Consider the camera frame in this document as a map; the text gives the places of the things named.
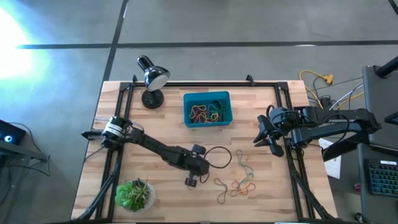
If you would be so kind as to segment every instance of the green plant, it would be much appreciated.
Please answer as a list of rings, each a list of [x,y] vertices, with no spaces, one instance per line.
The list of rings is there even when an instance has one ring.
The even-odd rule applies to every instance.
[[[119,185],[116,188],[114,201],[120,206],[137,211],[145,207],[148,197],[149,190],[146,183],[138,179]]]

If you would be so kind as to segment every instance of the lamp shade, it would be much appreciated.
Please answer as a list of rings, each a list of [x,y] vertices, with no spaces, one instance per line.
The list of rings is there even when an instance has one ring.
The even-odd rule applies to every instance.
[[[145,55],[138,57],[137,63],[144,71],[144,83],[148,91],[162,88],[170,78],[170,72],[167,69],[155,66]]]

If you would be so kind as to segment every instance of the desk lamp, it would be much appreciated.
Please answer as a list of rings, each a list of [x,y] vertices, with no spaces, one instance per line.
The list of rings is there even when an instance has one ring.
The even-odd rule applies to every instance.
[[[170,78],[170,72],[165,68],[155,66],[145,55],[138,57],[137,63],[144,71],[144,83],[147,87],[141,97],[142,104],[149,109],[158,108],[164,101],[164,95],[159,89]]]

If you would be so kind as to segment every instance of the lamp base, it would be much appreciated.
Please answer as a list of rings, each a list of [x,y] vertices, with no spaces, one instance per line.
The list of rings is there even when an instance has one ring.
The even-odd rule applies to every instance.
[[[160,90],[148,91],[145,90],[141,97],[142,104],[149,109],[156,109],[162,106],[164,95]]]

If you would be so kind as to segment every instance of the yellow cable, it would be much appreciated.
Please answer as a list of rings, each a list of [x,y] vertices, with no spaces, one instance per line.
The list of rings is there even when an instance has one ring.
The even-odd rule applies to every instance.
[[[363,92],[362,92],[362,93],[358,93],[357,95],[352,96],[351,99],[357,98],[357,97],[361,96],[362,94],[363,94]],[[348,102],[348,100],[349,100],[349,99],[343,100],[343,101],[341,102],[341,104],[340,104],[336,109],[339,110],[339,109],[341,108],[341,106],[343,106],[345,103]]]
[[[314,75],[316,75],[316,76],[318,76],[318,77],[324,79],[324,80],[326,81],[327,84],[329,84],[329,83],[328,83],[328,77],[331,77],[331,79],[333,79],[333,75],[330,75],[330,76],[328,76],[328,75],[320,75],[320,74],[318,74],[317,72],[314,72],[314,71],[311,71],[311,70],[302,70],[302,71],[299,73],[299,75],[298,75],[298,78],[299,78],[300,80],[303,80],[303,78],[302,78],[301,76],[302,76],[302,74],[303,74],[304,72],[308,72],[308,73],[314,74]],[[316,96],[316,94],[314,94],[314,92],[313,92],[311,89],[309,89],[309,87],[306,86],[306,84],[304,84],[304,86],[305,86],[305,88],[315,97],[315,99],[318,101],[319,106],[323,109],[323,106],[322,106],[322,104],[321,104],[321,101],[318,99],[318,97]]]

